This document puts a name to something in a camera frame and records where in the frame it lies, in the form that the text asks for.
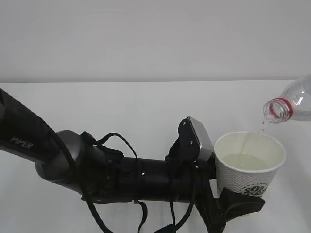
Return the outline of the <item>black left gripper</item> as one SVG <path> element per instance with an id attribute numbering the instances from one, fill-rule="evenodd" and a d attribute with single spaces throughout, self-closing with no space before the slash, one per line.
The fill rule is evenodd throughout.
<path id="1" fill-rule="evenodd" d="M 120 202 L 134 201 L 147 217 L 144 201 L 188 203 L 183 217 L 160 228 L 160 233 L 175 233 L 188 220 L 196 208 L 209 233 L 221 233 L 225 221 L 231 221 L 262 210 L 265 201 L 260 197 L 248 196 L 223 188 L 217 202 L 209 179 L 212 160 L 206 163 L 178 161 L 176 156 L 166 156 L 164 161 L 152 159 L 121 158 L 116 165 L 116 190 Z"/>

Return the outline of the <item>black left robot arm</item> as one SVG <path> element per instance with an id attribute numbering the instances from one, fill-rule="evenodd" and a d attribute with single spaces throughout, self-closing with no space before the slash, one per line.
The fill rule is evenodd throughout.
<path id="1" fill-rule="evenodd" d="M 258 212 L 265 202 L 224 188 L 215 198 L 210 180 L 216 178 L 216 156 L 203 124 L 192 117 L 178 126 L 178 138 L 164 160 L 125 157 L 105 146 L 109 133 L 96 140 L 88 132 L 55 132 L 38 115 L 5 91 L 0 93 L 0 148 L 33 161 L 38 175 L 81 195 L 101 230 L 109 232 L 95 205 L 139 204 L 142 220 L 146 201 L 188 203 L 179 222 L 160 229 L 175 233 L 196 208 L 209 233 L 221 233 L 226 223 Z"/>

